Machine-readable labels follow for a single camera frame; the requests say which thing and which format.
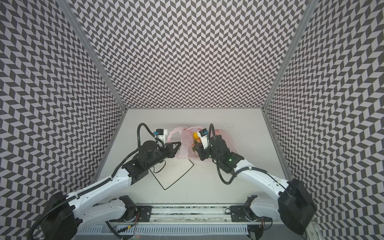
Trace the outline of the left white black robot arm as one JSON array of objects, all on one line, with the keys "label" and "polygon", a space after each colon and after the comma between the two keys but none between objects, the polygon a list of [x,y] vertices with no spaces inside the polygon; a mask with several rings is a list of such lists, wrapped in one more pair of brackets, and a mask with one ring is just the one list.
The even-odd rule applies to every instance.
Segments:
[{"label": "left white black robot arm", "polygon": [[135,184],[165,159],[174,158],[181,145],[181,142],[166,143],[161,148],[155,141],[146,141],[129,154],[131,160],[124,159],[110,177],[70,194],[54,194],[28,233],[28,239],[33,239],[37,227],[41,227],[46,240],[70,240],[77,232],[107,221],[135,222],[140,213],[129,196],[106,204],[99,202]]}]

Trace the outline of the pink plastic bag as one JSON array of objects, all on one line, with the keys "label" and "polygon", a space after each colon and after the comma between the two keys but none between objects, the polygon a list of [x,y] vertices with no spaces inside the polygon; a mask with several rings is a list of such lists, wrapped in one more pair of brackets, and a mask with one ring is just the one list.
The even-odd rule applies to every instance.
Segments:
[{"label": "pink plastic bag", "polygon": [[[194,133],[202,130],[203,127],[195,126],[195,127],[177,127],[168,133],[167,142],[178,142],[182,143],[178,153],[176,154],[176,158],[178,159],[189,159],[189,160],[199,160],[198,153],[192,150],[194,144]],[[225,130],[215,130],[216,136],[222,136],[223,140],[225,140],[227,147],[231,152],[237,153],[236,145],[234,143],[231,135]]]}]

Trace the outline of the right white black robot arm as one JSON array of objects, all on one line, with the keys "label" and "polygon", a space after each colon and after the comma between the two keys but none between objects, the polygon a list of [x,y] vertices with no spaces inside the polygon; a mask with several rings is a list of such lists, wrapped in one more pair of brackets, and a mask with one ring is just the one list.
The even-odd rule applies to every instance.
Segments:
[{"label": "right white black robot arm", "polygon": [[249,197],[244,204],[245,216],[254,221],[267,217],[281,220],[292,232],[303,235],[313,219],[317,207],[303,181],[286,180],[255,167],[243,156],[230,151],[222,136],[201,137],[193,149],[204,161],[212,159],[217,166],[220,180],[230,185],[240,178],[256,185],[270,200]]}]

